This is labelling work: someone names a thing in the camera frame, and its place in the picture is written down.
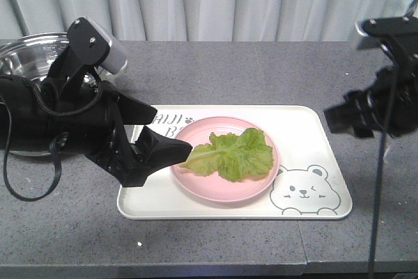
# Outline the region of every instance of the pink plate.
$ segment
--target pink plate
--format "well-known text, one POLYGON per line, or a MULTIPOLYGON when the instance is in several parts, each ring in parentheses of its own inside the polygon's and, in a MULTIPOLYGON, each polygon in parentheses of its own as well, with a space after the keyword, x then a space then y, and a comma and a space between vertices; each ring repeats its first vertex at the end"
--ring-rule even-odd
MULTIPOLYGON (((240 135, 249 127, 259 129, 256 125, 237 118, 205 118, 184 127, 177 134, 176 139, 184 140, 195 147, 199 144, 208 143, 211 132, 216 135, 230 132, 240 135)), ((172 166, 171 170, 180 185, 198 197, 223 203, 244 201, 268 188, 273 183, 279 168, 279 155, 276 145, 266 133, 265 137, 267 145, 273 147, 274 164, 270 172, 261 179, 245 178, 238 182, 230 182, 220 177, 217 172, 209 176, 199 176, 178 165, 172 166)))

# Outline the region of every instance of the tray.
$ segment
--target tray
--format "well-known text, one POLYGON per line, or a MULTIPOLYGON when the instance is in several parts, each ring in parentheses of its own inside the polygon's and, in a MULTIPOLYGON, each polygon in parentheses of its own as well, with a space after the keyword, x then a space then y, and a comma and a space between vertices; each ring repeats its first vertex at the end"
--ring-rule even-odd
MULTIPOLYGON (((347 216, 352 200, 317 114, 302 106, 161 105, 154 131, 175 137, 187 124, 213 116, 246 120, 264 130, 279 150, 280 168, 272 185, 237 203, 202 199, 177 183, 170 167, 148 177, 140 188, 121 187, 118 209, 141 219, 315 219, 347 216)), ((132 141, 142 126, 136 125, 132 141)))

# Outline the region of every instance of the black cable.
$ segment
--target black cable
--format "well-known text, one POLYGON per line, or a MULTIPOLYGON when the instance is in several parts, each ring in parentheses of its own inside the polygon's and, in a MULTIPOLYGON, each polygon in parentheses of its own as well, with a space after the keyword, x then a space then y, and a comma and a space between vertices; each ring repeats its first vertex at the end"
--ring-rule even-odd
POLYGON ((34 201, 38 201, 39 199, 43 199, 44 197, 46 197, 47 195, 51 194, 51 192, 53 192, 55 190, 55 188, 57 187, 59 180, 61 179, 61 160, 59 158, 59 154, 58 154, 58 147, 59 144, 57 143, 57 141, 59 139, 62 138, 62 136, 65 136, 64 134, 60 134, 58 136, 56 136, 50 143, 50 153, 52 156, 52 161, 54 162, 54 179, 52 180, 51 186, 48 188, 48 190, 38 196, 38 197, 25 197, 23 195, 20 195, 18 192, 16 192, 12 186, 10 185, 10 182, 8 181, 8 174, 7 174, 7 159, 8 159, 8 153, 10 152, 10 139, 12 136, 12 113, 10 112, 10 109, 5 101, 5 99, 3 98, 2 95, 0 95, 0 98, 2 100, 2 104, 6 107, 7 112, 8 112, 8 133, 7 133, 7 141, 6 141, 6 147, 5 147, 5 153, 3 155, 3 179, 5 181, 5 185, 6 188, 8 189, 8 191, 10 192, 10 194, 12 194, 13 196, 15 196, 15 198, 21 200, 21 201, 25 201, 25 202, 34 202, 34 201))
POLYGON ((407 18, 412 18, 413 14, 417 10, 417 7, 418 7, 418 0, 412 0, 408 9, 406 9, 404 16, 407 18))
POLYGON ((100 100, 100 98, 103 94, 103 83, 102 83, 102 80, 100 79, 100 76, 95 71, 92 71, 91 74, 93 75, 93 77, 94 77, 94 79, 96 80, 96 83, 97 83, 97 93, 96 93, 95 97, 86 106, 84 106, 82 108, 79 108, 79 109, 76 109, 76 110, 73 110, 73 111, 67 111, 67 112, 58 112, 58 111, 52 110, 50 107, 48 107, 48 105, 45 104, 44 99, 42 98, 42 95, 40 94, 40 91, 38 89, 38 86, 30 80, 28 80, 27 82, 29 83, 29 85, 32 88, 33 93, 35 94, 35 98, 38 102, 38 105, 47 114, 50 114, 51 116, 59 116, 59 117, 74 116, 76 114, 81 114, 81 113, 91 109, 93 106, 95 106, 97 104, 97 102, 99 102, 99 100, 100 100))
POLYGON ((381 187, 383 182, 383 156, 386 149, 386 138, 389 130, 389 124, 391 122, 392 111, 394 107, 394 100, 396 95, 396 85, 398 84, 398 67, 391 68, 392 82, 391 91, 389 94, 389 100, 386 107, 385 120, 383 122, 383 131, 381 133, 380 145, 379 145, 379 157, 378 168, 376 171, 376 184, 374 190, 374 205, 373 205, 373 218, 372 218, 372 236, 370 239, 370 251, 368 258, 368 277, 374 278, 374 264, 376 258, 376 244, 378 239, 378 225, 379 225, 379 212, 380 212, 380 200, 381 200, 381 187))

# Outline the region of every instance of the green lettuce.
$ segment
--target green lettuce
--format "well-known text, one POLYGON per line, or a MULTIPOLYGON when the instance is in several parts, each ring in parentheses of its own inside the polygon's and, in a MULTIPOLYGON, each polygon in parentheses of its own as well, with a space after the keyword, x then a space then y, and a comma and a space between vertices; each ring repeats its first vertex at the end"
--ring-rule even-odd
POLYGON ((246 175, 262 177, 273 167, 273 149, 259 129, 248 128, 239 136, 234 133, 217 136, 212 132, 209 141, 210 144, 196 146, 179 166, 203 176, 217 171, 232 182, 246 175))

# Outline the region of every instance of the bear cartoon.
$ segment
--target bear cartoon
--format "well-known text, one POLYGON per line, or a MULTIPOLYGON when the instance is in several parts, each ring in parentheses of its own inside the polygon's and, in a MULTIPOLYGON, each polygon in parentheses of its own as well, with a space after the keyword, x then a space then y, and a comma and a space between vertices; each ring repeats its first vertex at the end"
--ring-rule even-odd
POLYGON ((270 200, 282 215, 337 215, 341 198, 327 178, 328 172, 319 165, 310 165, 307 170, 280 166, 270 200))

